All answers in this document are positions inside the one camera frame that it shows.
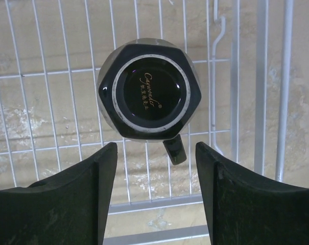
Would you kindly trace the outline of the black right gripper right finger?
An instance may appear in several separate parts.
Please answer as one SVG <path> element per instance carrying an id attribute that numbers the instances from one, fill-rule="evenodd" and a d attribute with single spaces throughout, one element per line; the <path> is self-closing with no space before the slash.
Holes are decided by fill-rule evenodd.
<path id="1" fill-rule="evenodd" d="M 257 174 L 196 144 L 212 244 L 309 244 L 309 188 Z"/>

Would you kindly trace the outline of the black mug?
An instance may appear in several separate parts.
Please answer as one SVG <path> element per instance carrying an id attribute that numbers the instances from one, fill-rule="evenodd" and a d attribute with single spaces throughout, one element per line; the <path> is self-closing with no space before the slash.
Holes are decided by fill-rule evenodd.
<path id="1" fill-rule="evenodd" d="M 173 165 L 187 159 L 180 133 L 202 95 L 194 64 L 182 49 L 156 38 L 125 43 L 103 63 L 97 97 L 105 121 L 121 136 L 162 142 Z"/>

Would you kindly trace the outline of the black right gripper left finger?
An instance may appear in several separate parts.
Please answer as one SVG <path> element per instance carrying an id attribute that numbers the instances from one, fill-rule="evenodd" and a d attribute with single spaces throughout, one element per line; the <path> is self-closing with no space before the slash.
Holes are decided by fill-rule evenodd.
<path id="1" fill-rule="evenodd" d="M 0 190 L 0 244 L 102 244 L 117 145 L 28 187 Z"/>

